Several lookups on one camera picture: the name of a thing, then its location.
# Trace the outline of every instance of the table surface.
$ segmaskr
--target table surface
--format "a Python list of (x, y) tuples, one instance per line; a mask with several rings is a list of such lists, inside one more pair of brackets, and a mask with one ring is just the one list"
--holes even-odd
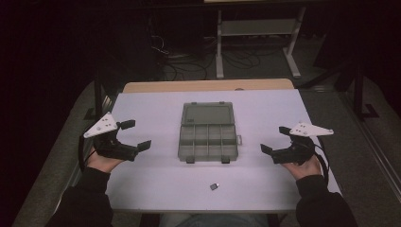
[[(236, 132), (242, 136), (236, 161), (179, 161), (183, 104), (194, 101), (233, 102)], [(289, 147), (289, 137), (278, 127), (310, 123), (298, 90), (126, 93), (117, 98), (113, 117), (136, 120), (134, 128), (117, 135), (123, 144), (152, 141), (133, 163), (124, 162), (113, 171), (107, 194), (115, 210), (278, 213), (294, 210), (300, 199), (292, 176), (260, 150), (261, 143), (273, 149)], [(213, 183), (220, 187), (211, 190)], [(340, 192), (331, 172), (328, 188)]]

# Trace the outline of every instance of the organizer compartment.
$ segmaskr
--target organizer compartment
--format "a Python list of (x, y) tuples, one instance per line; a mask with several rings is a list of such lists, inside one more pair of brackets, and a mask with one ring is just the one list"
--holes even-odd
[(178, 156), (188, 164), (235, 161), (238, 149), (233, 104), (184, 103)]

